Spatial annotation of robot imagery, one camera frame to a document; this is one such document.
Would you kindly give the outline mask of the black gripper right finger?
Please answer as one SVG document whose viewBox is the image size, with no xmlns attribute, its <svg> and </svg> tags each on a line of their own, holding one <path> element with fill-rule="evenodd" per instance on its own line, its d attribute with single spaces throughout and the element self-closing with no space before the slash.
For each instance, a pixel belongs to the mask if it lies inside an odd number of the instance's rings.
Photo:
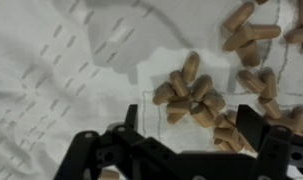
<svg viewBox="0 0 303 180">
<path fill-rule="evenodd" d="M 258 152 L 270 125 L 249 105 L 238 106 L 236 126 L 250 146 Z"/>
</svg>

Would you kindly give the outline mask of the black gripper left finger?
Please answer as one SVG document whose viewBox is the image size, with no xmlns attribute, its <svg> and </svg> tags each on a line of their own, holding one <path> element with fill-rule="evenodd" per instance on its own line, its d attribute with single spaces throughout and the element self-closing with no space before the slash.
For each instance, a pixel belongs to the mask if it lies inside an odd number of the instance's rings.
<svg viewBox="0 0 303 180">
<path fill-rule="evenodd" d="M 131 104 L 128 107 L 127 114 L 125 117 L 125 125 L 137 130 L 138 129 L 138 105 Z"/>
</svg>

